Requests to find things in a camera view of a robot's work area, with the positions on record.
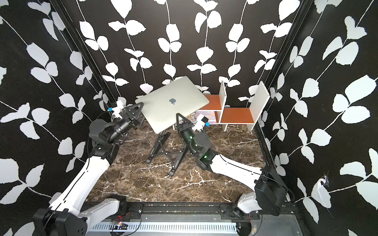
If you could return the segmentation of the silver laptop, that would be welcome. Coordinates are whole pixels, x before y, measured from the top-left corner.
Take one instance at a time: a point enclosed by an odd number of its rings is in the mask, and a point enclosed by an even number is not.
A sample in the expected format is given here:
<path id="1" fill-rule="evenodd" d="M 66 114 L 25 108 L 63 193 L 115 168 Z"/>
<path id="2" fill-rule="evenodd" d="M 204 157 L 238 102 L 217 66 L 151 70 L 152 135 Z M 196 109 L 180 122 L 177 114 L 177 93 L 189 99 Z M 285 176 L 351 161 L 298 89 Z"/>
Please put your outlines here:
<path id="1" fill-rule="evenodd" d="M 209 104 L 209 100 L 184 76 L 149 94 L 138 98 L 142 102 L 142 114 L 156 134 L 176 123 L 176 114 L 186 117 Z"/>

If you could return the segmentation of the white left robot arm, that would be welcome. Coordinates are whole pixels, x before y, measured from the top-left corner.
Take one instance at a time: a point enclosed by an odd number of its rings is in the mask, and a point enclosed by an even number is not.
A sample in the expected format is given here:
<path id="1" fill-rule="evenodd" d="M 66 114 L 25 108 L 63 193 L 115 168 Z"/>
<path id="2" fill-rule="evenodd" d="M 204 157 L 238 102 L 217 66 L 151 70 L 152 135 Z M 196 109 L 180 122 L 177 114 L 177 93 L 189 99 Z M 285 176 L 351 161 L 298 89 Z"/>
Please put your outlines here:
<path id="1" fill-rule="evenodd" d="M 88 159 L 81 171 L 49 208 L 40 208 L 33 216 L 38 236 L 84 236 L 88 230 L 105 218 L 121 210 L 121 201 L 108 198 L 82 211 L 88 194 L 102 174 L 114 162 L 122 138 L 130 129 L 143 124 L 139 120 L 144 104 L 139 102 L 125 107 L 121 101 L 115 103 L 112 122 L 96 119 L 89 126 L 89 140 L 92 149 L 87 151 Z"/>

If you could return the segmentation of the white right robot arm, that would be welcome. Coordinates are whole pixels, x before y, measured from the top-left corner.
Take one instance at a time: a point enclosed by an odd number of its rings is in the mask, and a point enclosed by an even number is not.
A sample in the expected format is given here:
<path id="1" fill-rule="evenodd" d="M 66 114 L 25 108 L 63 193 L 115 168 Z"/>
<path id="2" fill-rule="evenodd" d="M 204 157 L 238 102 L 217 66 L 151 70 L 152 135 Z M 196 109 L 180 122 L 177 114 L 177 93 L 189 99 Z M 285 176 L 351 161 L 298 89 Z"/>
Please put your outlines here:
<path id="1" fill-rule="evenodd" d="M 176 114 L 177 130 L 186 145 L 185 150 L 196 157 L 196 163 L 201 169 L 227 176 L 252 190 L 237 200 L 236 208 L 239 211 L 249 214 L 263 210 L 273 216 L 280 215 L 289 188 L 277 171 L 271 166 L 248 166 L 211 149 L 210 138 L 204 131 L 207 121 L 206 117 L 200 116 L 193 124 L 183 115 Z"/>

